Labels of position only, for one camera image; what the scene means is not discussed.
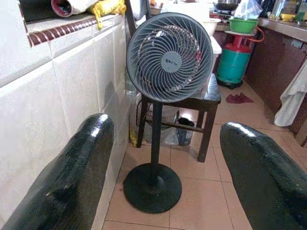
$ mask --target brown cabinet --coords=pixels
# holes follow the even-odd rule
[[[294,47],[291,45],[293,38],[266,28],[263,30],[265,39],[256,44],[245,79],[276,113],[281,106],[281,94],[306,60],[307,45],[303,44],[301,48]],[[307,117],[306,109],[307,98],[290,127],[295,133]]]

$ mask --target gray fan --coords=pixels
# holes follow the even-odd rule
[[[204,85],[213,62],[211,41],[194,19],[180,13],[162,13],[136,30],[126,58],[132,83],[155,102],[151,163],[127,175],[124,193],[136,208],[161,213],[181,196],[177,174],[159,164],[162,103],[184,100]]]

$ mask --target gas cylinder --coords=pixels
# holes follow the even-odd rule
[[[262,33],[261,40],[252,39],[253,34],[239,34],[232,31],[226,31],[233,35],[233,43],[228,43],[224,46],[219,67],[217,69],[217,82],[220,85],[227,86],[230,89],[239,87],[243,81],[248,60],[251,55],[251,49],[249,48],[250,41],[261,42],[264,39],[264,33]]]

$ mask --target red tile trim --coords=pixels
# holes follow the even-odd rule
[[[75,23],[70,23],[67,25],[62,25],[62,26],[55,27],[52,29],[43,30],[40,32],[33,32],[29,34],[29,39],[31,40],[31,43],[34,46],[36,46],[38,44],[41,44],[47,41],[51,41],[55,38],[71,34],[75,31],[84,29],[94,24],[97,24],[95,17],[90,18],[90,19],[85,19],[85,20],[75,22]]]

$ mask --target fan grille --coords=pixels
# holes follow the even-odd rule
[[[127,51],[131,81],[141,93],[159,102],[193,95],[207,80],[212,61],[206,31],[180,13],[163,13],[144,22]]]

